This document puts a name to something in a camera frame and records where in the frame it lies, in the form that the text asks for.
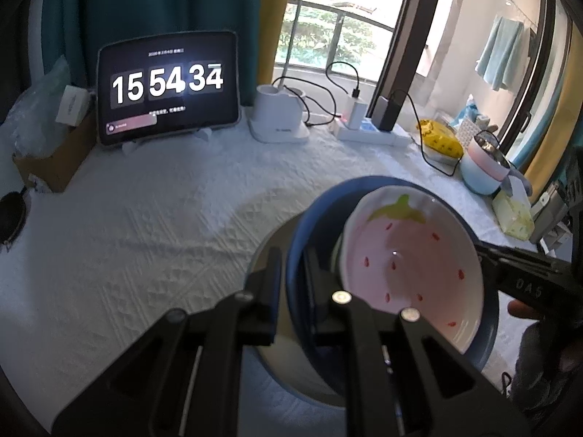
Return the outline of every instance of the yellow curtain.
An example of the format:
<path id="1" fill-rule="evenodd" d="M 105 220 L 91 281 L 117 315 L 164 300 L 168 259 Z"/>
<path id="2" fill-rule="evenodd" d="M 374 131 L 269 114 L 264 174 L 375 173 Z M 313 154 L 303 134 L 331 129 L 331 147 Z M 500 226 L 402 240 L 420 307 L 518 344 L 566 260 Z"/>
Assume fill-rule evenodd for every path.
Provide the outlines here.
<path id="1" fill-rule="evenodd" d="M 557 111 L 539 150 L 525 173 L 532 184 L 531 201 L 536 201 L 549 183 L 567 149 L 583 105 L 583 37 L 573 25 L 571 49 L 565 67 L 565 81 Z"/>
<path id="2" fill-rule="evenodd" d="M 257 84 L 270 84 L 287 0 L 261 0 Z"/>

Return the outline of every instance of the dark blue plate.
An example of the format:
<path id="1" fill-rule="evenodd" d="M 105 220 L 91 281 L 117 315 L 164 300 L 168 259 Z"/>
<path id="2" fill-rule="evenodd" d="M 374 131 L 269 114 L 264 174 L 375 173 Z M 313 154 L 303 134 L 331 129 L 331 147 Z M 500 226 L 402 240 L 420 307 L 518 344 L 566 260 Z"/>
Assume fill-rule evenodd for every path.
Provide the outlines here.
<path id="1" fill-rule="evenodd" d="M 343 182 L 324 192 L 302 214 L 287 254 L 287 304 L 304 353 L 324 381 L 341 395 L 344 395 L 345 389 L 342 353 L 337 347 L 316 347 L 311 339 L 305 278 L 302 271 L 298 271 L 298 265 L 302 251 L 310 245 L 316 248 L 320 267 L 329 270 L 334 244 L 344 229 L 344 223 L 356 208 L 356 204 L 369 192 L 391 185 L 409 186 L 432 195 L 450 209 L 466 228 L 471 239 L 477 241 L 476 234 L 460 214 L 433 192 L 411 182 L 385 176 L 369 176 Z M 482 321 L 476 336 L 465 352 L 465 357 L 480 371 L 492 352 L 497 330 L 498 292 L 494 288 L 487 287 L 485 283 Z"/>

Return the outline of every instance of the tablet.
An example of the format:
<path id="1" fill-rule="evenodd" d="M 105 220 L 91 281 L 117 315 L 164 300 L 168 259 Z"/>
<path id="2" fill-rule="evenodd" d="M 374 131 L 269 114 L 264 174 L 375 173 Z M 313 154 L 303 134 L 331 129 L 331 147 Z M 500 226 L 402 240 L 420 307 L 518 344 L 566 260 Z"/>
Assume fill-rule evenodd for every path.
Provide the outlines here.
<path id="1" fill-rule="evenodd" d="M 101 144 L 239 119 L 237 36 L 189 31 L 116 42 L 97 59 Z"/>

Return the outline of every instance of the green foliage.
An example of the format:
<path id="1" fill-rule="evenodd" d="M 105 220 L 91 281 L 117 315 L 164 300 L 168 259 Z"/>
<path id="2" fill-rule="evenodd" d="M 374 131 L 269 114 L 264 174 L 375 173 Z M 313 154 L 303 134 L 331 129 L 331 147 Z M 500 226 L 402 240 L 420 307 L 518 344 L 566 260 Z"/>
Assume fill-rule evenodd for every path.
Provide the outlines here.
<path id="1" fill-rule="evenodd" d="M 295 16 L 296 6 L 288 4 L 279 35 L 277 60 L 286 58 Z M 310 66 L 325 67 L 335 26 L 336 13 L 319 8 L 302 7 L 291 51 L 292 60 Z M 375 48 L 376 45 L 372 41 L 372 26 L 364 21 L 345 17 L 334 59 L 358 64 L 360 57 L 366 51 Z"/>

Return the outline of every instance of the metal screw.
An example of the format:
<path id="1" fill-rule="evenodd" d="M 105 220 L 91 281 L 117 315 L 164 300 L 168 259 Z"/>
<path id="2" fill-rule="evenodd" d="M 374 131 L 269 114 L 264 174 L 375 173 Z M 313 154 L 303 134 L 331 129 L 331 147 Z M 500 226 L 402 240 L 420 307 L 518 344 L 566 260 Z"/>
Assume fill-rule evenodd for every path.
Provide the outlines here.
<path id="1" fill-rule="evenodd" d="M 186 318 L 186 313 L 182 309 L 172 309 L 166 314 L 166 320 L 170 323 L 180 323 Z"/>
<path id="2" fill-rule="evenodd" d="M 235 299 L 240 300 L 241 302 L 251 302 L 254 297 L 253 294 L 247 291 L 239 291 L 235 294 Z"/>
<path id="3" fill-rule="evenodd" d="M 332 294 L 332 300 L 337 304 L 348 304 L 352 300 L 352 296 L 346 291 L 336 291 Z"/>
<path id="4" fill-rule="evenodd" d="M 414 307 L 407 307 L 401 311 L 401 317 L 407 322 L 417 322 L 421 318 L 421 314 Z"/>

